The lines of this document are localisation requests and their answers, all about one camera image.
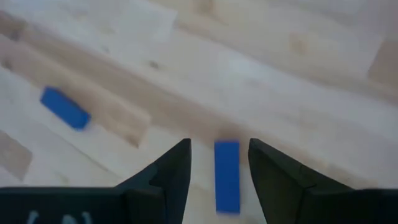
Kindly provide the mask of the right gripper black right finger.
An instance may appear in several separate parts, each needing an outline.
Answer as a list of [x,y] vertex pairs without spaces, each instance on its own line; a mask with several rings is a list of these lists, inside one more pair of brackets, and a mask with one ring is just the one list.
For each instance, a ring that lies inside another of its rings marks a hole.
[[351,190],[259,139],[250,139],[248,160],[267,223],[297,223],[303,200],[311,190],[327,193]]

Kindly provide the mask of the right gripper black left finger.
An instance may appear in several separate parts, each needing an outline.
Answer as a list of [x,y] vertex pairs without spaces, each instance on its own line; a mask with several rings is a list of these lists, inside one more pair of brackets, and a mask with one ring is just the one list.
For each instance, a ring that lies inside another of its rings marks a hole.
[[185,138],[146,168],[116,186],[123,191],[128,223],[181,224],[192,167]]

